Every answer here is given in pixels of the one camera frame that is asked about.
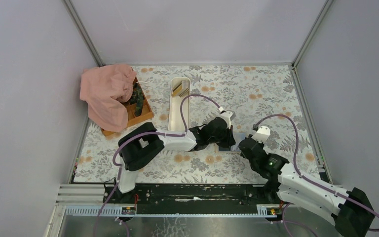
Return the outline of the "silver VIP card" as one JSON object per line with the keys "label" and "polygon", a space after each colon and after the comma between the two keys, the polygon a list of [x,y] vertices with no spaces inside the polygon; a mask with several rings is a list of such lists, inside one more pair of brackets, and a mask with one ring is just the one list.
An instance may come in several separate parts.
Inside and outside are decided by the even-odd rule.
{"label": "silver VIP card", "polygon": [[239,144],[246,138],[245,133],[234,133],[233,138],[235,139],[235,144],[231,146],[230,150],[232,152],[240,152]]}

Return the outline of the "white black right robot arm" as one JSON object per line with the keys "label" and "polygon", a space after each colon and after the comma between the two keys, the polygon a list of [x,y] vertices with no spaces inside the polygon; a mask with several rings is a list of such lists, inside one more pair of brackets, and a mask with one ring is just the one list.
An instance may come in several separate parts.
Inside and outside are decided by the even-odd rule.
{"label": "white black right robot arm", "polygon": [[328,221],[343,237],[364,237],[375,218],[364,191],[351,191],[308,174],[299,175],[286,158],[264,150],[264,144],[245,138],[238,145],[251,169],[267,180],[263,196],[300,206]]}

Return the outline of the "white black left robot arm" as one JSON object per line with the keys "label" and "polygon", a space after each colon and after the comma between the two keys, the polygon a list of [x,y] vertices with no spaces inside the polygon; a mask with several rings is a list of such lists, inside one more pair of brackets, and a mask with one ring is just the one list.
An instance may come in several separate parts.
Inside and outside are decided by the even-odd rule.
{"label": "white black left robot arm", "polygon": [[122,203],[133,198],[138,170],[149,164],[160,152],[201,151],[210,144],[230,148],[235,145],[233,115],[229,112],[215,117],[208,124],[190,128],[187,132],[157,130],[146,122],[118,142],[113,163],[119,167],[114,196]]}

